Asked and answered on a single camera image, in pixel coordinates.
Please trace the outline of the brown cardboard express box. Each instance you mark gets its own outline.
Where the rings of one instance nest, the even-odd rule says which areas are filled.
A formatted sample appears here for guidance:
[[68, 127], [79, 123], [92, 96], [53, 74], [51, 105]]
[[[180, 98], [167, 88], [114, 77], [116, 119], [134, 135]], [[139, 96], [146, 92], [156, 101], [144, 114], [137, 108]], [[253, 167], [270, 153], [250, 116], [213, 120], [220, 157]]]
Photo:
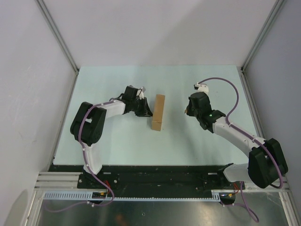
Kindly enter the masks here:
[[165, 96], [161, 94], [156, 95], [154, 112], [151, 122], [151, 129], [161, 131], [163, 112], [164, 112]]

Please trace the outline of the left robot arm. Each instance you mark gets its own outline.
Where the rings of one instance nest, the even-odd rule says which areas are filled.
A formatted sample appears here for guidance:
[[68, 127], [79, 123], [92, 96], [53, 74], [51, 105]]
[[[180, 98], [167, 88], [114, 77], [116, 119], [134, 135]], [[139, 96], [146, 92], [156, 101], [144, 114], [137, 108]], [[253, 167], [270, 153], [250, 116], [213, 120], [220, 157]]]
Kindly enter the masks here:
[[81, 103], [70, 127], [70, 133], [82, 146], [84, 170], [89, 174], [87, 182], [93, 188], [103, 185], [104, 177], [99, 174], [103, 167], [100, 155], [93, 150], [103, 133], [105, 120], [133, 112], [137, 117], [152, 117], [147, 98], [144, 95], [145, 87], [135, 88], [132, 85], [118, 97], [100, 104], [89, 102]]

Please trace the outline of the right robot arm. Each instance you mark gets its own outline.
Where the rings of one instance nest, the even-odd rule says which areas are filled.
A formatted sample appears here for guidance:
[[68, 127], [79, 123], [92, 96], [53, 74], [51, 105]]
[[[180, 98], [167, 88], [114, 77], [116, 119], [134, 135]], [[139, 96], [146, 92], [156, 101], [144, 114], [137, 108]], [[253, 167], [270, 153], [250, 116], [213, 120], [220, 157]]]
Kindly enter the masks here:
[[234, 123], [227, 123], [226, 115], [211, 108], [209, 97], [204, 92], [189, 97], [185, 113], [195, 117], [203, 130], [221, 136], [248, 157], [248, 163], [230, 163], [222, 168], [223, 173], [217, 177], [220, 188], [228, 189], [237, 181], [252, 182], [259, 188], [271, 186], [276, 180], [283, 182], [288, 166], [277, 140], [250, 135]]

